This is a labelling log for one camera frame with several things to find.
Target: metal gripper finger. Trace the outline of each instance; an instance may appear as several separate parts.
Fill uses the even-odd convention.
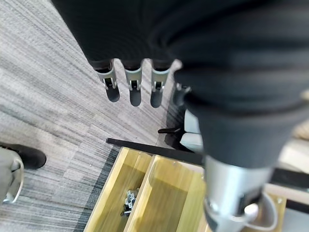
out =
[[[157,108],[161,105],[162,102],[162,95],[164,85],[168,78],[169,69],[164,71],[157,71],[152,68],[151,74],[151,97],[150,97],[150,104],[152,107]]]
[[[112,62],[109,69],[96,70],[96,72],[104,85],[108,99],[111,102],[118,101],[120,94],[117,86],[116,73]]]
[[[133,106],[138,106],[141,102],[141,67],[137,70],[127,70],[126,81],[130,90],[130,102]]]

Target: wooden tray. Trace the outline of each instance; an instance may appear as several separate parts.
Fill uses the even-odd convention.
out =
[[[211,232],[202,206],[203,172],[194,167],[122,148],[84,231]],[[136,188],[140,191],[132,213],[129,218],[120,217],[126,192]],[[280,232],[286,199],[278,202],[277,196],[271,197],[279,213],[273,231]]]

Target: black fabric cover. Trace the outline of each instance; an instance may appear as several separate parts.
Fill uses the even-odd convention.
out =
[[[179,59],[177,82],[205,152],[236,166],[273,166],[309,117],[306,0],[53,0],[89,63]]]

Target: floor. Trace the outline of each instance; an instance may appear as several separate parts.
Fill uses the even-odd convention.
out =
[[[157,130],[182,120],[169,103],[173,78],[162,106],[152,108],[146,60],[136,108],[116,60],[121,98],[110,103],[49,1],[3,0],[0,16],[0,141],[38,148],[48,158],[43,168],[26,171],[17,203],[0,206],[0,232],[82,231],[119,150],[106,138],[167,146]]]

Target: black shoe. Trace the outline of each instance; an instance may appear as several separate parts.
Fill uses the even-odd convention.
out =
[[[26,169],[38,169],[46,163],[46,155],[38,149],[3,142],[0,142],[0,147],[15,151],[20,156]]]

